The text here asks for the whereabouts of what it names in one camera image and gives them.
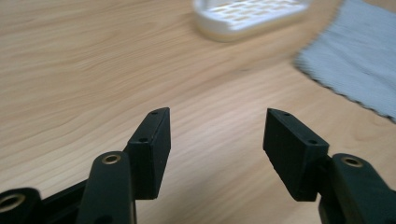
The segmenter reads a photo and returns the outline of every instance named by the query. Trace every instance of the microfiber cloth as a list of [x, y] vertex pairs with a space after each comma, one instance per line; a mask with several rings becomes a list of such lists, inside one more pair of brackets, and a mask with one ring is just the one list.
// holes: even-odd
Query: microfiber cloth
[[346, 0], [294, 63], [321, 85], [396, 122], [396, 14]]

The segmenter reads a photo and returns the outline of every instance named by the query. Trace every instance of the white plastic tray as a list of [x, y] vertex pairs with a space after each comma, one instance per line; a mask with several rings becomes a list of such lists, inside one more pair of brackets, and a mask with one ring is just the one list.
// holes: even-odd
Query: white plastic tray
[[309, 0], [194, 0], [198, 28], [218, 41], [232, 41], [296, 20]]

